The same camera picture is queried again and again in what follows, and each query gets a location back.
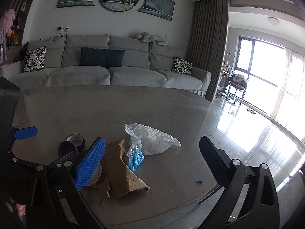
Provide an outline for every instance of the floral pillow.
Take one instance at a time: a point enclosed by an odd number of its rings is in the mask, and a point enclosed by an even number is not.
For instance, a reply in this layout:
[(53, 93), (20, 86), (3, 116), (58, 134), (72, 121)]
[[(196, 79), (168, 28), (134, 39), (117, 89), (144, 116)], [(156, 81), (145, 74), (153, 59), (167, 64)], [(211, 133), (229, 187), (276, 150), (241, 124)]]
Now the floral pillow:
[(172, 72), (177, 72), (180, 74), (192, 75), (192, 64), (183, 59), (174, 58), (174, 64), (172, 68)]
[(23, 72), (43, 69), (45, 67), (46, 46), (26, 53)]

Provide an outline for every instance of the dark blue pillow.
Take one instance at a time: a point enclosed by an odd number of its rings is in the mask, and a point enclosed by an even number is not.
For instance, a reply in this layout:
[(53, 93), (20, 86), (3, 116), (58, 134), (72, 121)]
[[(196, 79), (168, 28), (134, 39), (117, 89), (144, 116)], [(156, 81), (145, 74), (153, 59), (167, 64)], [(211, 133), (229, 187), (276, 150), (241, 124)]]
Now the dark blue pillow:
[(81, 48), (80, 65), (118, 67), (123, 64), (125, 50)]

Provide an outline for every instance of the office chair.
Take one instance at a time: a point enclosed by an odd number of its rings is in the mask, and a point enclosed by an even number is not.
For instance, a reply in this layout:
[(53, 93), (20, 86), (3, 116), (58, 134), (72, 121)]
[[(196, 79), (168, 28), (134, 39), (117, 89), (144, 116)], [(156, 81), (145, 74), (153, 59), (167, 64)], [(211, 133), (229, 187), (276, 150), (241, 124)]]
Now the office chair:
[(236, 103), (236, 92), (238, 90), (242, 91), (247, 88), (248, 85), (248, 80), (241, 74), (233, 74), (232, 77), (229, 78), (230, 85), (234, 87), (235, 94), (234, 95), (229, 95), (226, 97), (227, 99), (232, 99), (234, 101), (234, 104)]

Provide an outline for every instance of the stuffed animal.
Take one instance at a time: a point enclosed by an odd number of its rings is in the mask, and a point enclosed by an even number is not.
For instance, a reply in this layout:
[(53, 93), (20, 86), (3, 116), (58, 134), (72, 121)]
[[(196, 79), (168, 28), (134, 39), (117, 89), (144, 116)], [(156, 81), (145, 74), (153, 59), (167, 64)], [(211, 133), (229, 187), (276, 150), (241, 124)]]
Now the stuffed animal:
[(135, 35), (135, 39), (141, 40), (142, 43), (156, 41), (157, 45), (163, 45), (163, 46), (168, 45), (168, 40), (167, 40), (166, 35), (165, 35), (165, 37), (161, 37), (161, 36), (156, 36), (156, 35), (150, 35), (149, 33), (146, 33), (146, 32), (137, 33)]

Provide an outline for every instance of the window frame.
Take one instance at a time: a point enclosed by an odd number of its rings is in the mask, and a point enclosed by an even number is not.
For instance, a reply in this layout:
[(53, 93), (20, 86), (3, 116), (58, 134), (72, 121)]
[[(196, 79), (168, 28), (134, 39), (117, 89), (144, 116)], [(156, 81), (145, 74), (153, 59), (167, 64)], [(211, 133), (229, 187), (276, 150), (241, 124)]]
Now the window frame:
[[(242, 68), (239, 68), (237, 67), (237, 63), (238, 63), (238, 60), (239, 60), (239, 54), (240, 54), (240, 48), (241, 48), (241, 45), (242, 45), (242, 40), (248, 40), (248, 41), (252, 41), (252, 50), (251, 50), (251, 57), (250, 57), (250, 63), (249, 63), (249, 67), (248, 67), (248, 70), (245, 70), (245, 69), (242, 69)], [(248, 75), (248, 79), (250, 78), (250, 76), (253, 76), (253, 77), (256, 77), (262, 81), (265, 81), (266, 83), (269, 83), (275, 87), (278, 87), (277, 85), (275, 85), (274, 83), (271, 83), (261, 77), (258, 77), (254, 74), (251, 74), (251, 67), (252, 67), (252, 61), (253, 61), (253, 56), (254, 56), (254, 48), (255, 48), (255, 42), (258, 41), (258, 42), (263, 42), (263, 43), (266, 43), (266, 44), (269, 44), (269, 45), (272, 45), (272, 46), (276, 46), (276, 47), (279, 47), (279, 48), (282, 48), (284, 49), (283, 47), (279, 46), (279, 45), (276, 45), (276, 44), (272, 44), (270, 42), (266, 42), (266, 41), (263, 41), (263, 40), (259, 40), (259, 39), (253, 39), (253, 38), (247, 38), (247, 37), (243, 37), (243, 36), (239, 36), (239, 39), (238, 39), (238, 49), (237, 49), (237, 55), (236, 55), (236, 60), (235, 60), (235, 63), (234, 63), (234, 73), (236, 70), (238, 71), (241, 71), (243, 73), (246, 73)], [(244, 96), (245, 96), (245, 92), (246, 92), (247, 89), (245, 89), (242, 93), (242, 99), (244, 99)]]

